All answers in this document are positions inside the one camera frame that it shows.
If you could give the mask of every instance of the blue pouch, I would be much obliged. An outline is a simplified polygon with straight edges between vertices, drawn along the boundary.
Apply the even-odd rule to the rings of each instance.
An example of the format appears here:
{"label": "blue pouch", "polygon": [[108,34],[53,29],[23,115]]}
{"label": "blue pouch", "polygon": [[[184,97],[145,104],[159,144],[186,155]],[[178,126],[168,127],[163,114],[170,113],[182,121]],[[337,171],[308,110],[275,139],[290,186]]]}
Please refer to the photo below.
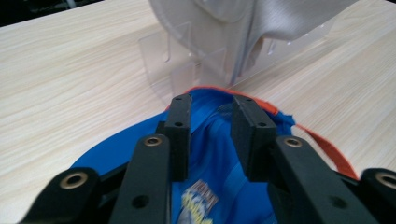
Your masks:
{"label": "blue pouch", "polygon": [[[274,223],[266,183],[250,183],[230,136],[232,91],[213,88],[189,92],[191,154],[189,178],[172,183],[172,223]],[[259,102],[277,126],[291,134],[291,116]],[[167,111],[117,133],[81,156],[72,167],[91,167],[104,175],[129,161],[137,140],[152,134]]]}

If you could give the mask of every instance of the clear plastic stand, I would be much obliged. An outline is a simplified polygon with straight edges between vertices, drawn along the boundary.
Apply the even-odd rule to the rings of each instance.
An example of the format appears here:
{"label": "clear plastic stand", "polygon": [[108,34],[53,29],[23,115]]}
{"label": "clear plastic stand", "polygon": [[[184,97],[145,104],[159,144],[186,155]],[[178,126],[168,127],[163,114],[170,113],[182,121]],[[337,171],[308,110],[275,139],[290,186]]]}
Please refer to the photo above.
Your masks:
{"label": "clear plastic stand", "polygon": [[171,99],[197,86],[231,86],[267,69],[272,64],[321,39],[329,33],[334,19],[294,41],[264,39],[260,52],[247,62],[245,72],[231,77],[225,69],[226,49],[198,57],[190,51],[191,24],[175,27],[181,34],[174,39],[165,31],[157,32],[139,40],[151,88],[168,105]]}

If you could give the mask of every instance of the wood grain surface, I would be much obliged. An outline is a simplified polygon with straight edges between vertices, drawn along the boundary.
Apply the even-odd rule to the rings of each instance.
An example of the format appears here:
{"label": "wood grain surface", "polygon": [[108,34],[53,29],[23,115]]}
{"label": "wood grain surface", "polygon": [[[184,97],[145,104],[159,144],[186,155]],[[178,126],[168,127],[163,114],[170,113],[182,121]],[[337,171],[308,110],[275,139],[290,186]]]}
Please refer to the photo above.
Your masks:
{"label": "wood grain surface", "polygon": [[[0,28],[0,223],[21,220],[91,147],[164,110],[137,45],[158,28],[143,0]],[[395,62],[396,5],[360,0],[326,37],[234,88],[332,140],[358,172],[396,170]]]}

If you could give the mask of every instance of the red strap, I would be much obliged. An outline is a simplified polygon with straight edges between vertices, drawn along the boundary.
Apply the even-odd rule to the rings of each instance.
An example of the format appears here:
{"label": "red strap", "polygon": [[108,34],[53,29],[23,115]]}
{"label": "red strap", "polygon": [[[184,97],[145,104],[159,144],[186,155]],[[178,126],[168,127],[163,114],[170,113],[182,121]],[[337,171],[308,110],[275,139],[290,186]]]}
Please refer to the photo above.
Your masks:
{"label": "red strap", "polygon": [[[196,89],[213,89],[213,90],[217,90],[217,91],[224,91],[227,92],[229,94],[232,95],[243,95],[249,98],[252,98],[254,101],[256,101],[256,103],[265,111],[276,115],[279,110],[271,105],[268,102],[265,102],[259,98],[256,97],[251,97],[245,93],[242,93],[240,91],[232,91],[232,90],[227,90],[227,89],[223,89],[220,87],[214,87],[214,86],[198,86],[198,87],[194,87],[189,91],[193,91]],[[343,155],[343,153],[335,146],[333,145],[331,142],[329,142],[327,139],[325,139],[324,137],[320,136],[317,133],[314,133],[313,131],[305,128],[304,126],[300,125],[300,124],[296,124],[296,127],[304,130],[306,133],[308,133],[314,140],[315,142],[321,147],[321,149],[323,150],[323,152],[332,160],[332,162],[334,162],[335,166],[337,167],[337,170],[339,173],[343,174],[343,175],[347,175],[353,179],[358,180],[358,176],[356,175],[355,171],[353,170],[352,165],[350,164],[350,162],[348,161],[348,159]]]}

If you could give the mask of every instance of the logo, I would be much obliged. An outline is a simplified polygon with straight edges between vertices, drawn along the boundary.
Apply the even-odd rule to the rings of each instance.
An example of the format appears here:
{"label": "logo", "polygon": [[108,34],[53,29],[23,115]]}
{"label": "logo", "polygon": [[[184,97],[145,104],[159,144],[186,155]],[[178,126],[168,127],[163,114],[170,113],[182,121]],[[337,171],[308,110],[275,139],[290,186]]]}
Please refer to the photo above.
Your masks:
{"label": "logo", "polygon": [[213,224],[207,215],[218,200],[210,187],[198,180],[181,196],[182,208],[177,224]]}

